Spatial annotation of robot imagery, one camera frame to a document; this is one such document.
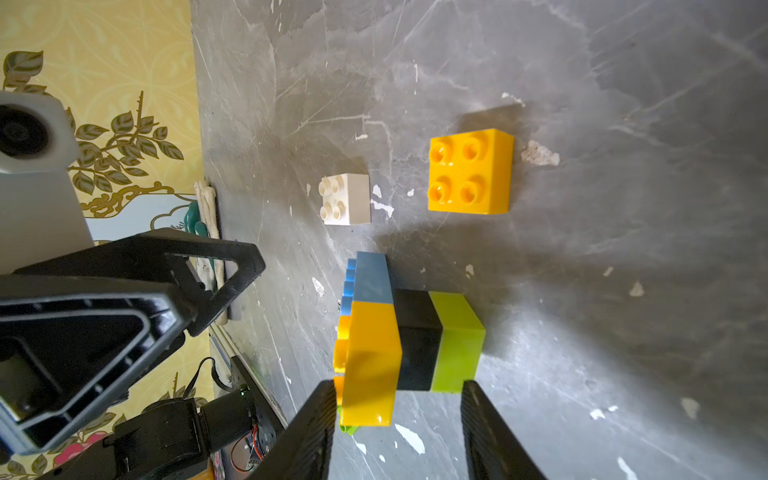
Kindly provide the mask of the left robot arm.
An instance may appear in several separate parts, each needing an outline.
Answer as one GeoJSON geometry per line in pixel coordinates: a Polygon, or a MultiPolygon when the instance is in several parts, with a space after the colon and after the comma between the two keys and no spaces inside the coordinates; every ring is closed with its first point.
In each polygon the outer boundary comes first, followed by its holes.
{"type": "MultiPolygon", "coordinates": [[[[265,270],[250,243],[170,228],[22,267],[1,278],[1,458],[61,445],[209,327],[265,270]]],[[[163,479],[199,472],[248,432],[235,390],[199,408],[190,393],[148,407],[58,479],[163,479]],[[224,408],[234,410],[226,417],[224,408]]]]}

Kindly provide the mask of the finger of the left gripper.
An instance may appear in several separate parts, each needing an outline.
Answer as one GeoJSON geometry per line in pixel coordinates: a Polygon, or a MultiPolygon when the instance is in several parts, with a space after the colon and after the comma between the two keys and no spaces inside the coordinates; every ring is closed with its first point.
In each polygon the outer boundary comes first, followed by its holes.
{"type": "Polygon", "coordinates": [[[196,314],[168,283],[2,276],[2,447],[62,443],[173,351],[196,314]]]}
{"type": "Polygon", "coordinates": [[[258,247],[251,243],[213,239],[172,228],[147,231],[124,239],[38,262],[17,274],[119,278],[177,286],[197,315],[188,326],[201,334],[266,269],[258,247]],[[230,262],[235,273],[216,287],[206,288],[196,269],[230,262]]]}

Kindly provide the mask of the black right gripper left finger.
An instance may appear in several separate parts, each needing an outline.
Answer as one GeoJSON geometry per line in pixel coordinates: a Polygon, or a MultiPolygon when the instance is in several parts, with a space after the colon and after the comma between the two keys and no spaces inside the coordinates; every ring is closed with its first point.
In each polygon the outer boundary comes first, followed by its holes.
{"type": "Polygon", "coordinates": [[[248,479],[328,479],[336,418],[334,381],[323,380],[248,479]]]}

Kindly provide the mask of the black lego brick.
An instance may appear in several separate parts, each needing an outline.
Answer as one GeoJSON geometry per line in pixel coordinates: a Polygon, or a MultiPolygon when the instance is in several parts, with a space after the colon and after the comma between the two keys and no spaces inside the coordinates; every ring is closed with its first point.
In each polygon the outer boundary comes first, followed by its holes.
{"type": "Polygon", "coordinates": [[[397,389],[429,391],[439,353],[442,323],[426,291],[396,289],[393,300],[402,347],[397,389]]]}

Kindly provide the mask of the green lego brick studs up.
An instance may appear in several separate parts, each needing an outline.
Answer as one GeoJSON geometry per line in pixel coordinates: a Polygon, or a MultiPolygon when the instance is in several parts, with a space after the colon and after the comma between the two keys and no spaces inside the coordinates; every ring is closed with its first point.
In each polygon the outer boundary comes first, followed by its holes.
{"type": "Polygon", "coordinates": [[[458,394],[475,379],[486,330],[464,295],[429,295],[443,327],[431,391],[458,394]]]}

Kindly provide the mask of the blue lego brick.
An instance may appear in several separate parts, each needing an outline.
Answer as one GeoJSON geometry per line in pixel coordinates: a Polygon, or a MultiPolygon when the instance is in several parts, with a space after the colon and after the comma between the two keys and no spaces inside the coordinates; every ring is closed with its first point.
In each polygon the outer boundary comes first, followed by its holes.
{"type": "Polygon", "coordinates": [[[384,254],[359,251],[347,262],[340,312],[349,316],[354,302],[392,304],[393,294],[384,254]]]}

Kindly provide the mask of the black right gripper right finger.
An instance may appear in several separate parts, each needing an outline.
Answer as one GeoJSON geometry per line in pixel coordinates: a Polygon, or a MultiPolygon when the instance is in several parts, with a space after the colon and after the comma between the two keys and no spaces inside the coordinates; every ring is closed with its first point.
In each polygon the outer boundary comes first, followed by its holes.
{"type": "Polygon", "coordinates": [[[460,411],[469,479],[546,478],[474,380],[463,383],[460,411]]]}

